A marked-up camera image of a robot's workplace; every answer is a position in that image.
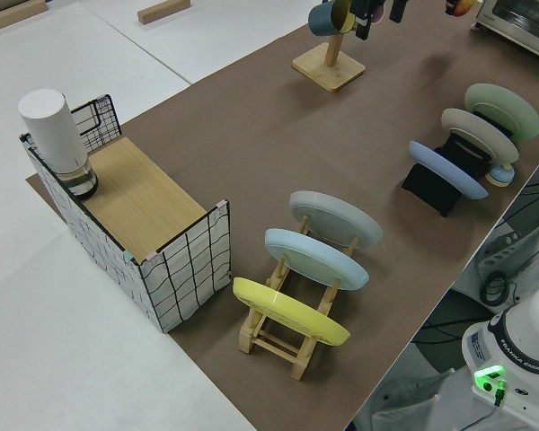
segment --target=white cylinder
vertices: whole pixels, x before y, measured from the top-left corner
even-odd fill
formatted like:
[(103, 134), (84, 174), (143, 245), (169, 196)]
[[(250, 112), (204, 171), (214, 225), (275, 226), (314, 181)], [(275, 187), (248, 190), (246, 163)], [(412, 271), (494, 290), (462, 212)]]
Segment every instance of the white cylinder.
[(29, 92), (18, 103), (18, 111), (52, 171), (70, 173), (85, 165), (88, 154), (64, 94), (50, 89)]
[(539, 361), (539, 290), (509, 310), (506, 324), (515, 345)]

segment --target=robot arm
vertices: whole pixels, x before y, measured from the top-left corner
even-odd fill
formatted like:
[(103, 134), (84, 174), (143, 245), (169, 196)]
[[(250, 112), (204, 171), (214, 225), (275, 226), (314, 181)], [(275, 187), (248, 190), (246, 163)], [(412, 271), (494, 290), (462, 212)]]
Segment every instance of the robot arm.
[(539, 290), (464, 334), (473, 392), (539, 429)]

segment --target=white table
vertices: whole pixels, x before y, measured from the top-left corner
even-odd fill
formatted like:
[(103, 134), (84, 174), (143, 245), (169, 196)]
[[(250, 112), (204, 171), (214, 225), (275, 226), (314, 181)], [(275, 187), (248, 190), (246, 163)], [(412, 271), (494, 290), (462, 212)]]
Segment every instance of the white table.
[(191, 7), (142, 25), (137, 11), (159, 0), (82, 0), (189, 83), (307, 24), (316, 0), (192, 0)]
[(252, 429), (25, 182), (26, 92), (109, 93), (124, 122), (187, 86), (77, 2), (0, 30), (0, 431)]

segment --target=blue plate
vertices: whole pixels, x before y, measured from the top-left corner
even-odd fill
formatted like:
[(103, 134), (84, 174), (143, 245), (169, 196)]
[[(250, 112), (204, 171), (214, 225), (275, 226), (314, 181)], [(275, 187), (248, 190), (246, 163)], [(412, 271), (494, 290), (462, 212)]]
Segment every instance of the blue plate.
[(289, 198), (289, 209), (301, 222), (309, 216), (308, 229), (317, 236), (348, 247), (358, 237), (356, 248), (369, 248), (384, 237), (384, 232), (369, 215), (347, 202), (316, 191), (296, 191)]
[(355, 260), (324, 242), (284, 229), (268, 229), (266, 249), (277, 260), (286, 258), (286, 266), (322, 285), (341, 280), (340, 289), (358, 290), (369, 274)]
[(410, 141), (410, 154), (417, 163), (431, 169), (458, 189), (466, 198), (476, 200), (489, 196), (487, 190), (479, 182), (449, 162), (445, 157), (442, 157), (419, 142)]

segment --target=plate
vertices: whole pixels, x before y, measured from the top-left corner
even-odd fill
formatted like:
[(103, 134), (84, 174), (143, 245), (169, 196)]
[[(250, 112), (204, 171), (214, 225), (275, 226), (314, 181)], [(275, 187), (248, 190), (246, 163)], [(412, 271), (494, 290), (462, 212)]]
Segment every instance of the plate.
[(477, 200), (489, 196), (487, 190), (479, 182), (449, 162), (445, 157), (419, 142), (410, 141), (410, 154), (417, 163), (431, 169), (458, 189), (466, 198)]
[(285, 229), (268, 229), (266, 249), (277, 260), (286, 258), (286, 266), (322, 285), (341, 280), (341, 290), (358, 290), (369, 274), (355, 260), (315, 238)]
[(456, 133), (489, 154), (491, 163), (511, 164), (519, 158), (519, 152), (508, 137), (471, 112), (455, 108), (444, 110), (441, 125), (446, 132)]
[(246, 278), (234, 278), (234, 295), (270, 319), (291, 330), (330, 346), (339, 346), (349, 338), (349, 331), (296, 299)]
[(289, 209), (301, 223), (309, 216), (308, 229), (324, 240), (348, 247), (359, 237), (357, 248), (369, 248), (384, 237), (377, 222), (357, 207), (316, 191), (301, 190), (291, 194)]
[(465, 108), (479, 112), (512, 132), (513, 142), (539, 135), (539, 115), (521, 96), (494, 84), (473, 84), (465, 92)]

